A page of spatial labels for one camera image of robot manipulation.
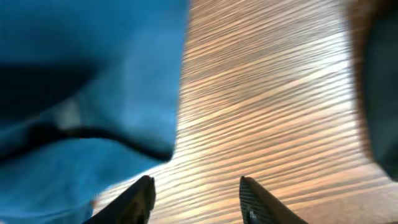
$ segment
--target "blue fabric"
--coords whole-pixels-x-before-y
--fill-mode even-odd
[[[187,0],[0,3],[0,220],[81,223],[98,193],[171,158],[187,19]],[[8,157],[41,125],[123,141],[69,136]]]

